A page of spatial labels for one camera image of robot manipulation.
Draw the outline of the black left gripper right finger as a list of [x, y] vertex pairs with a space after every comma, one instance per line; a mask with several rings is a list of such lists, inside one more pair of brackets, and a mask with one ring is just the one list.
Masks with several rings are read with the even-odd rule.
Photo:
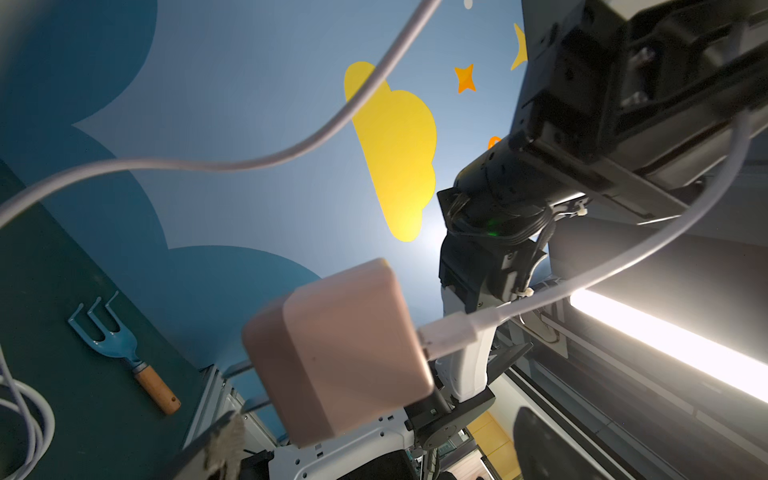
[[600, 472], [527, 407], [518, 410], [513, 441], [525, 480], [599, 479]]

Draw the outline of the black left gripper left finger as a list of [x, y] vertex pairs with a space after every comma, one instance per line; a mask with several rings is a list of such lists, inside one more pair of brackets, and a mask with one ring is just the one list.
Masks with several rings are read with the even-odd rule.
[[244, 445], [242, 415], [227, 412], [162, 468], [158, 478], [238, 479]]

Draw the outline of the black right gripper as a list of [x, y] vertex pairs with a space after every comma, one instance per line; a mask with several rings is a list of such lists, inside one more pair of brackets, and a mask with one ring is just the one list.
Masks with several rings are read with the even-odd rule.
[[767, 125], [767, 5], [526, 1], [528, 66], [509, 134], [439, 193], [454, 235], [525, 238], [586, 197], [639, 223], [684, 213], [732, 118]]

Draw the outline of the pink charger adapter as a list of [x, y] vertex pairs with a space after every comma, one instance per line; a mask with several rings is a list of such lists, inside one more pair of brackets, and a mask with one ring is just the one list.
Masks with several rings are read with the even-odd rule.
[[428, 397], [434, 380], [394, 270], [375, 259], [304, 285], [241, 333], [290, 441], [347, 434]]

